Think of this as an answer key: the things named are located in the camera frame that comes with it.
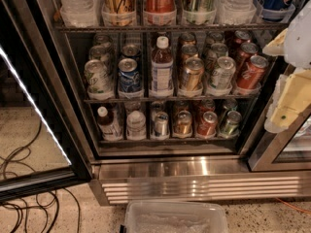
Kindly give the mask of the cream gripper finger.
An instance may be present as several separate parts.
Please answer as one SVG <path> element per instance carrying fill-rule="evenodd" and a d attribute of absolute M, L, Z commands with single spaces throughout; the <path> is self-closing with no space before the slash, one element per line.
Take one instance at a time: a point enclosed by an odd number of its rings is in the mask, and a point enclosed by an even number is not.
<path fill-rule="evenodd" d="M 298 68 L 281 75 L 275 85 L 264 129 L 270 133 L 287 130 L 311 104 L 311 70 Z"/>
<path fill-rule="evenodd" d="M 288 29 L 284 29 L 272 41 L 270 41 L 263 49 L 262 52 L 270 56 L 282 56 L 284 54 L 284 43 Z"/>

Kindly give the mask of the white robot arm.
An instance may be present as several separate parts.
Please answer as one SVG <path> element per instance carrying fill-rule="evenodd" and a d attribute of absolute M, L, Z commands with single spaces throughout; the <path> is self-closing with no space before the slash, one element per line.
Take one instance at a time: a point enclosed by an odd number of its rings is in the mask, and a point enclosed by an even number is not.
<path fill-rule="evenodd" d="M 266 131 L 280 133 L 311 104 L 311 1 L 263 48 L 263 53 L 283 56 L 295 68 L 277 81 L 264 123 Z"/>

